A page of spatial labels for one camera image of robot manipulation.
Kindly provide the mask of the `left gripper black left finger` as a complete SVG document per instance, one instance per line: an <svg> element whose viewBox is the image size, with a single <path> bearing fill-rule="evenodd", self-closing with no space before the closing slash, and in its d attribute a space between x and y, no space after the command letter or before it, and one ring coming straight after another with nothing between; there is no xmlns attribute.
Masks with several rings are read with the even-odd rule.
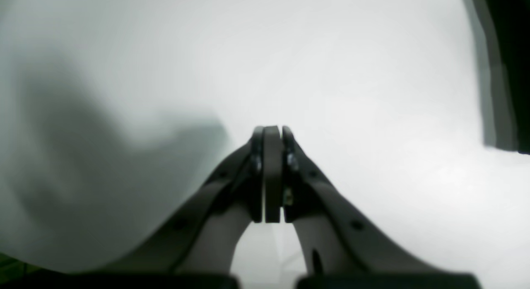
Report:
<svg viewBox="0 0 530 289"><path fill-rule="evenodd" d="M256 127L248 142L225 157L147 240L101 272L229 274L241 236L263 218L266 132L267 127Z"/></svg>

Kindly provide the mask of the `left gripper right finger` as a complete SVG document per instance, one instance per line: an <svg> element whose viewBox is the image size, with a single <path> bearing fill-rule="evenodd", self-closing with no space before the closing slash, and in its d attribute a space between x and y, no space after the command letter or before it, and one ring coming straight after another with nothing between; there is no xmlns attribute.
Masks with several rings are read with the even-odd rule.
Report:
<svg viewBox="0 0 530 289"><path fill-rule="evenodd" d="M284 215L311 275L440 275L337 191L286 126L273 127L273 221Z"/></svg>

